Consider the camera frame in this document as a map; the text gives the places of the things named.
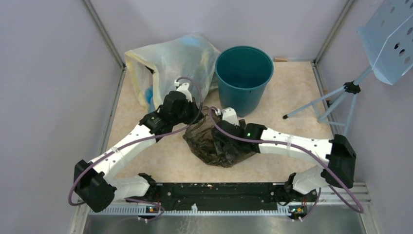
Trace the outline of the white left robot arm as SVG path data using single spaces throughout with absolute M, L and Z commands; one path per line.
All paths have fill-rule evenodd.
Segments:
M 156 188 L 146 174 L 132 179 L 115 176 L 144 149 L 174 134 L 174 126 L 198 122 L 202 118 L 200 110 L 195 98 L 185 91 L 169 92 L 158 109 L 144 115 L 111 149 L 89 162 L 81 160 L 75 165 L 71 193 L 76 193 L 96 213 L 120 199 L 136 196 L 147 202 L 153 200 Z

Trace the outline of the light blue tripod stand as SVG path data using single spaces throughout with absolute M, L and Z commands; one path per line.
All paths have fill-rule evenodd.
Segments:
M 318 122 L 321 123 L 327 123 L 331 127 L 337 126 L 337 127 L 343 127 L 343 131 L 340 133 L 340 135 L 346 136 L 348 134 L 349 126 L 352 120 L 354 108 L 356 105 L 356 100 L 358 97 L 358 94 L 361 92 L 360 88 L 360 83 L 364 81 L 364 79 L 372 72 L 372 67 L 369 65 L 360 75 L 356 80 L 353 80 L 351 82 L 346 82 L 343 86 L 340 88 L 337 88 L 336 90 L 333 90 L 318 99 L 315 99 L 306 105 L 284 115 L 282 118 L 287 119 L 289 117 L 292 117 L 293 115 L 299 113 L 300 111 L 303 111 L 304 109 L 308 107 L 312 107 L 313 110 L 316 113 L 317 120 Z M 349 96 L 353 95 L 352 100 L 351 100 L 351 105 L 350 109 L 348 112 L 348 116 L 346 119 L 345 123 L 337 122 L 337 121 L 332 121 L 328 120 L 328 116 Z M 325 101 L 327 105 L 327 109 L 323 114 L 321 114 L 317 108 L 316 104 L 319 102 Z

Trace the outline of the teal plastic trash bin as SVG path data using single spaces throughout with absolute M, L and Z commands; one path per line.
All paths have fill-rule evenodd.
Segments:
M 274 73 L 272 59 L 256 47 L 234 46 L 221 52 L 215 62 L 218 93 L 223 108 L 245 117 L 259 105 Z

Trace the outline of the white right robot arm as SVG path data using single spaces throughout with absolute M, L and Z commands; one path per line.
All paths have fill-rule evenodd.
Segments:
M 329 185 L 343 189 L 354 186 L 356 153 L 345 136 L 305 138 L 260 124 L 233 124 L 225 120 L 215 123 L 214 127 L 218 141 L 232 144 L 237 150 L 284 155 L 313 163 L 312 168 L 293 173 L 285 183 L 286 196 L 292 201 Z

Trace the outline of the white translucent trash bag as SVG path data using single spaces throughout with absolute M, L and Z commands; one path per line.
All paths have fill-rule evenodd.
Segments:
M 163 43 L 125 52 L 125 64 L 139 103 L 152 112 L 172 91 L 180 77 L 193 79 L 201 89 L 190 86 L 196 101 L 204 100 L 218 87 L 215 62 L 220 51 L 202 34 L 191 33 Z

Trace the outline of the perforated light blue metal panel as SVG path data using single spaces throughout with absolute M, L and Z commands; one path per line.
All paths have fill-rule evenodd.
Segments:
M 385 0 L 358 35 L 375 77 L 394 85 L 413 66 L 413 2 Z

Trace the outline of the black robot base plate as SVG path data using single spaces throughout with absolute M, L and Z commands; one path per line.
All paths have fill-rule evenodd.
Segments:
M 142 200 L 159 203 L 166 211 L 258 212 L 284 209 L 294 202 L 314 202 L 318 193 L 301 193 L 283 184 L 254 183 L 158 183 Z

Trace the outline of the black plastic trash bag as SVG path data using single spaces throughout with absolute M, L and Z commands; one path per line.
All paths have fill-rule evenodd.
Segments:
M 213 137 L 214 125 L 208 115 L 208 109 L 208 106 L 204 106 L 203 118 L 191 125 L 183 134 L 183 139 L 195 156 L 209 166 L 230 168 L 256 154 L 242 151 L 234 143 L 222 143 L 217 148 Z

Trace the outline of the small wooden block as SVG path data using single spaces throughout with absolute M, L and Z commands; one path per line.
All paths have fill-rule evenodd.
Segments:
M 274 62 L 288 62 L 288 58 L 284 58 L 284 57 L 275 57 L 273 58 Z

